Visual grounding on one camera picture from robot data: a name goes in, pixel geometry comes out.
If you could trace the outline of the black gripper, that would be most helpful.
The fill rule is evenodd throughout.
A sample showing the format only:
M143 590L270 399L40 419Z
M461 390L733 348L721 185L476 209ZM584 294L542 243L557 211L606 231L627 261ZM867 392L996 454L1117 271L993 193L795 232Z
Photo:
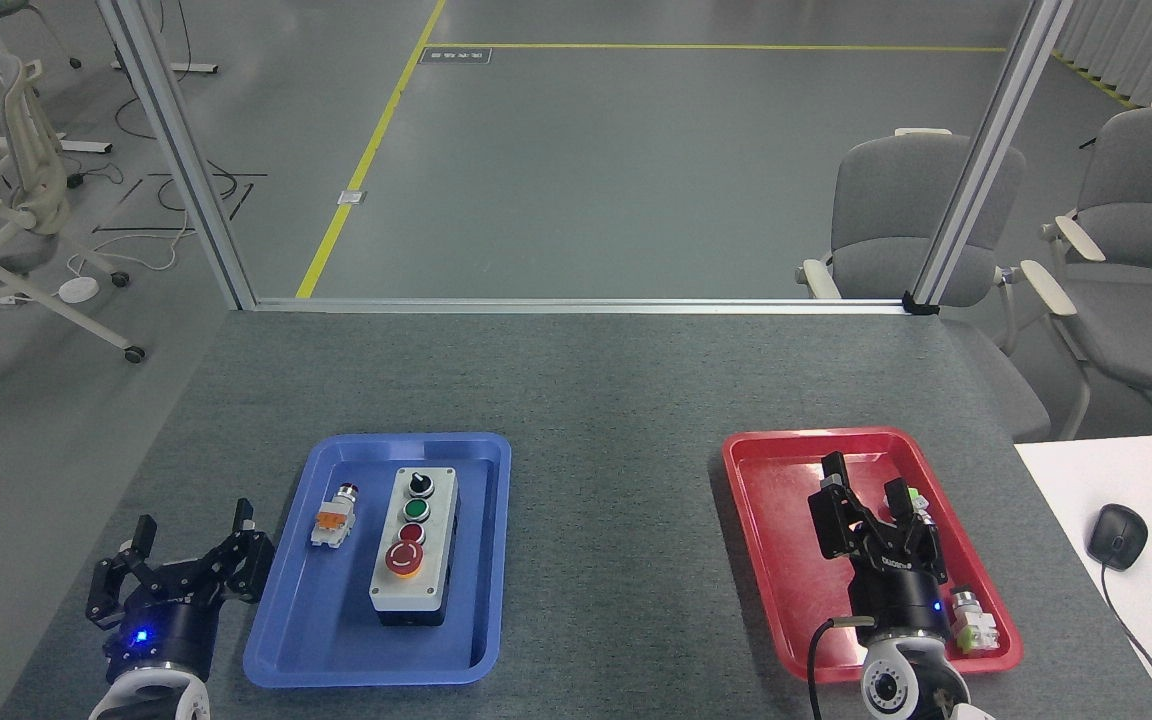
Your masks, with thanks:
M852 555L852 615L874 619L872 628L856 629L856 638L881 641L923 632L950 639L950 620L940 593L947 582L945 558L927 498L902 478L884 486L896 528L892 550L887 550L872 533L872 511L851 488L846 455L831 452L820 458L820 488L808 497L820 555Z
M198 560L198 589L191 594L156 600L157 574L147 564L154 547L156 520L141 515L132 537L114 556L93 566L86 617L113 626L104 643L106 682L137 667L177 667L206 682L223 600L259 602L270 578L275 546L253 521L253 506L238 498L230 533ZM120 601L128 575L141 588Z

